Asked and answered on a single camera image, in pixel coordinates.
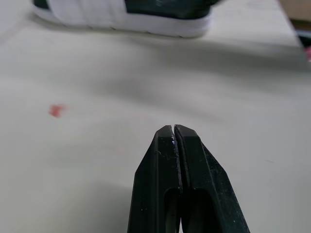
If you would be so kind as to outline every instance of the cardboard box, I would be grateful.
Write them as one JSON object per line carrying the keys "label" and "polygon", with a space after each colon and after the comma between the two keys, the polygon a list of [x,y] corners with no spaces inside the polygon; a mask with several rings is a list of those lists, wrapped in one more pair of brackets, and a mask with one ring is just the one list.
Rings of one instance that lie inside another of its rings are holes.
{"label": "cardboard box", "polygon": [[311,22],[311,0],[280,0],[290,19]]}

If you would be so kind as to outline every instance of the black and white sneaker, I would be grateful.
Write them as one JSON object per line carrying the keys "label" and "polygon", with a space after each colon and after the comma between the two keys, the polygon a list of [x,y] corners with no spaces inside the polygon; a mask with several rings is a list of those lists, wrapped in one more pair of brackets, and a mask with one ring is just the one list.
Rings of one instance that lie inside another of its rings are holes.
{"label": "black and white sneaker", "polygon": [[33,0],[35,14],[72,27],[112,28],[196,37],[219,0]]}

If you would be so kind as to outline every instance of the black tool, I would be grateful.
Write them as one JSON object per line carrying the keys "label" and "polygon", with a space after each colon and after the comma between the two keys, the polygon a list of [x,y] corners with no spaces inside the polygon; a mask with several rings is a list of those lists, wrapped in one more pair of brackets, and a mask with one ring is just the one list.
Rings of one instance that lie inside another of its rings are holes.
{"label": "black tool", "polygon": [[158,130],[134,179],[127,233],[249,233],[225,170],[192,129]]}

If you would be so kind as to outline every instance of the white table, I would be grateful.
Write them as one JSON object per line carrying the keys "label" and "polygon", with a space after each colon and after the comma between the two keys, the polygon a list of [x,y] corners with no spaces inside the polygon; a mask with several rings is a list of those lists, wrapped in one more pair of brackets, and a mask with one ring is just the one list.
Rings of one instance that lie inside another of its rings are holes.
{"label": "white table", "polygon": [[274,0],[225,1],[194,40],[30,12],[1,2],[1,233],[125,233],[134,173],[166,124],[197,131],[252,233],[310,232],[311,73]]}

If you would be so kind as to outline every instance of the shoe sole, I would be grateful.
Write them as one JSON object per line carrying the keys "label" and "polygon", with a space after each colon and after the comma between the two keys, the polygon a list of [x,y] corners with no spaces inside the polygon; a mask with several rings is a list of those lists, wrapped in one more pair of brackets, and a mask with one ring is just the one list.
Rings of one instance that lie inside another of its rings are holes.
{"label": "shoe sole", "polygon": [[[57,19],[50,10],[35,7],[34,13],[51,23],[61,24],[68,27],[88,28],[87,25],[64,24]],[[94,27],[94,29],[113,29],[123,31],[134,31],[141,33],[151,33],[173,37],[192,38],[204,35],[210,25],[210,15],[200,19],[175,19],[158,16],[148,16],[126,13],[125,21],[122,25],[109,25],[104,27]]]}

